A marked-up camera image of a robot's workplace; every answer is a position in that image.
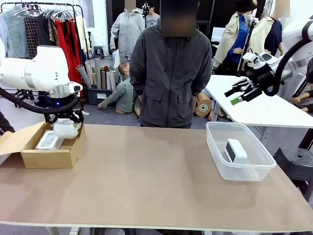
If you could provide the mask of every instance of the navy shirt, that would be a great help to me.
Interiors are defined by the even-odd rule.
[[[225,60],[227,61],[234,61],[237,64],[240,62],[241,55],[240,54],[234,54],[234,49],[236,48],[241,48],[243,49],[246,43],[246,37],[248,35],[249,28],[246,25],[246,19],[244,16],[239,15],[239,32],[238,32],[238,37],[235,41],[235,44],[233,47],[230,49],[228,52]]]
[[[280,21],[274,20],[272,28],[268,36],[265,39],[264,48],[271,52],[272,56],[275,56],[279,47],[279,44],[283,41],[282,34],[283,34],[283,27]]]

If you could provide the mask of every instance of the open cardboard box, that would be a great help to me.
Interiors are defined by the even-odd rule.
[[[76,138],[64,140],[60,150],[35,150],[45,130],[52,126],[41,122],[16,133],[6,132],[0,137],[0,156],[20,152],[28,169],[73,168],[85,140],[84,125]]]

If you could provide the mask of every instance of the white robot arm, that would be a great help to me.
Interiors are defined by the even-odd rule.
[[[259,56],[253,56],[251,53],[244,55],[243,59],[255,63],[254,68],[246,73],[250,80],[243,79],[234,84],[232,90],[225,95],[228,97],[236,92],[244,92],[238,98],[238,102],[249,102],[262,92],[274,96],[279,92],[281,83],[294,80],[290,78],[295,78],[301,72],[305,74],[303,69],[313,57],[313,21],[294,21],[283,31],[283,41],[288,52],[280,58],[266,52]],[[292,83],[292,86],[296,89],[297,85]]]
[[[82,122],[81,110],[74,110],[73,107],[79,101],[77,96],[83,86],[69,80],[67,60],[63,50],[52,46],[37,48],[37,56],[32,60],[5,58],[3,42],[0,39],[0,85],[49,92],[52,109],[29,105],[2,88],[0,88],[0,95],[25,109],[44,114],[46,121],[50,123],[60,117]],[[51,120],[50,114],[54,114],[56,118]]]

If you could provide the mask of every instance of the hat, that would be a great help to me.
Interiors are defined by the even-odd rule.
[[[200,0],[165,0],[161,12],[167,14],[197,13]]]
[[[254,4],[253,0],[236,0],[236,11],[238,12],[248,12],[253,11],[258,6]]]

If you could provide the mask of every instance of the cardboard tube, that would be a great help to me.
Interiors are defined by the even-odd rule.
[[[116,88],[114,72],[110,72],[110,83],[111,83],[111,89],[114,90]]]
[[[107,89],[111,90],[111,80],[110,80],[110,72],[107,73]]]
[[[107,89],[107,81],[106,81],[106,72],[102,71],[101,72],[101,79],[102,79],[102,89],[106,90]]]
[[[207,94],[201,92],[198,95],[198,105],[196,107],[196,115],[204,118],[210,113],[211,108],[212,101],[210,100],[210,97]]]
[[[91,84],[90,84],[85,68],[82,65],[78,65],[76,69],[79,71],[80,75],[82,76],[87,88],[91,88]]]
[[[101,71],[100,71],[100,59],[94,59],[95,67],[96,67],[96,78],[97,78],[97,89],[101,89]]]
[[[85,62],[85,65],[86,65],[87,75],[88,75],[88,78],[89,78],[90,84],[92,84],[92,85],[93,85],[93,80],[92,80],[92,69],[91,69],[90,60],[87,60],[87,61]]]
[[[92,74],[92,79],[93,79],[93,84],[97,85],[97,77],[95,73]]]

